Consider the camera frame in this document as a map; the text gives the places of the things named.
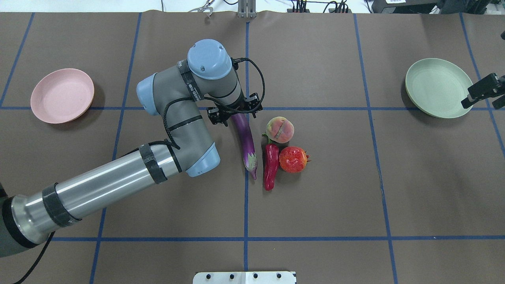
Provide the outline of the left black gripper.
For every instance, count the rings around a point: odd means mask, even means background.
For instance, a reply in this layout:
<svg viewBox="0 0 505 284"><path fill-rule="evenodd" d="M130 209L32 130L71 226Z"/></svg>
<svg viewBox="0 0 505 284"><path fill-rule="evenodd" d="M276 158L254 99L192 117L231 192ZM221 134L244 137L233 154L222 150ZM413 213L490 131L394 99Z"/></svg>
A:
<svg viewBox="0 0 505 284"><path fill-rule="evenodd" d="M211 124L223 124L227 127L228 119L236 114L250 114L253 118L256 118L256 114L263 110L262 102L264 96L260 96L256 92L249 97L239 95L236 102L231 105L225 105L214 97L207 97L207 100L215 104L214 107L207 108L207 116Z"/></svg>

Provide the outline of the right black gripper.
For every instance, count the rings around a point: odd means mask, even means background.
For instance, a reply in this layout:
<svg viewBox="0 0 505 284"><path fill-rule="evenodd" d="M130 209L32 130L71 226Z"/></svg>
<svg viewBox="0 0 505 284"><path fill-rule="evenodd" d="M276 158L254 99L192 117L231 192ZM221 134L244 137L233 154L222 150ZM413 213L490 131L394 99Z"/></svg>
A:
<svg viewBox="0 0 505 284"><path fill-rule="evenodd" d="M491 73L479 80L477 83L469 86L468 95L461 101L463 108L470 108L477 102L487 98L497 98L492 102L494 109L499 110L505 105L505 76L498 76Z"/></svg>

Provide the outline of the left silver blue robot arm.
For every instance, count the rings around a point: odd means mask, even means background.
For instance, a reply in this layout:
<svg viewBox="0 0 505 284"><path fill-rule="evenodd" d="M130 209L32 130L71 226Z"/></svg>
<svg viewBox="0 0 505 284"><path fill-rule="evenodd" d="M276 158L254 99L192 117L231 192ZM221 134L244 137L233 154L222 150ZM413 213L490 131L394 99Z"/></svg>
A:
<svg viewBox="0 0 505 284"><path fill-rule="evenodd" d="M80 222L108 205L178 173L196 177L221 161L197 102L215 104L207 116L215 125L234 114L262 110L264 95L246 97L238 79L239 63L214 39L196 42L175 66L154 73L137 85L137 97L150 115L160 115L167 139L142 144L103 166L32 196L1 197L1 256L32 249L50 235Z"/></svg>

